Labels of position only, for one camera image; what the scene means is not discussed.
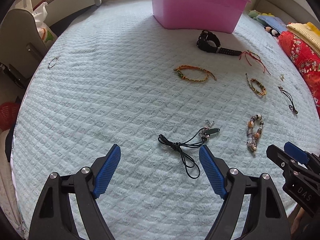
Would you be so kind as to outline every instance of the silver bolt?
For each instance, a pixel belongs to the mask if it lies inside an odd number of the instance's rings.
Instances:
[[[230,173],[233,175],[237,175],[239,173],[239,171],[235,168],[230,169]]]
[[[87,174],[89,172],[90,172],[90,168],[89,167],[84,167],[84,168],[81,169],[81,173],[83,173],[83,174]]]
[[[55,179],[57,176],[58,176],[58,173],[53,172],[53,173],[50,174],[49,177],[50,177],[50,179]]]
[[[270,179],[270,176],[269,176],[269,174],[267,174],[267,173],[263,173],[263,174],[262,174],[262,177],[263,177],[264,179]]]

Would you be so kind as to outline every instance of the red plastic basket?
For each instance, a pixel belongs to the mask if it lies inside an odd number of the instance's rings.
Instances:
[[[8,130],[17,119],[20,105],[17,103],[6,102],[0,105],[0,129]]]

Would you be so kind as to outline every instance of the black cord necklace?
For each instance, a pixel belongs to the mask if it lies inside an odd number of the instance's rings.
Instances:
[[[214,134],[214,133],[217,133],[220,131],[220,129],[218,128],[213,128],[213,129],[210,129],[211,125],[210,123],[208,124],[208,127],[204,127],[204,128],[201,128],[198,132],[196,132],[196,134],[188,141],[185,141],[183,143],[180,143],[180,142],[171,142],[169,141],[163,134],[160,134],[159,137],[158,137],[158,141],[164,145],[168,145],[170,146],[173,150],[177,151],[180,153],[180,156],[181,156],[181,160],[182,160],[182,163],[186,169],[186,173],[187,175],[192,178],[192,179],[197,179],[199,176],[200,176],[200,169],[199,169],[199,166],[196,164],[195,160],[188,154],[186,154],[185,152],[183,152],[183,150],[181,149],[181,147],[187,147],[187,148],[199,148],[201,147],[204,142],[206,140],[209,139],[210,135],[211,134]],[[189,143],[192,139],[194,139],[197,135],[200,135],[201,136],[201,141],[199,142],[196,142],[196,143]],[[191,161],[192,165],[189,166],[187,165],[187,162],[186,162],[186,158]],[[193,167],[197,167],[198,169],[198,176],[196,177],[192,177],[189,172],[188,172],[188,169],[187,168],[193,168]]]
[[[298,111],[294,107],[292,96],[287,91],[285,91],[282,86],[278,86],[278,88],[290,100],[291,105],[289,105],[289,109],[292,110],[295,114],[298,114]]]

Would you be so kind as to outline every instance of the pink storage box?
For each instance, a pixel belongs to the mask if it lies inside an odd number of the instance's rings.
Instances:
[[[152,0],[153,15],[166,29],[232,33],[250,0]]]

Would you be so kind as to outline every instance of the upholstered headboard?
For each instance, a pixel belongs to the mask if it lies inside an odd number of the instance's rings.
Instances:
[[[312,22],[320,28],[318,20],[294,0],[256,0],[253,9],[258,12],[271,13],[286,24],[289,22]]]

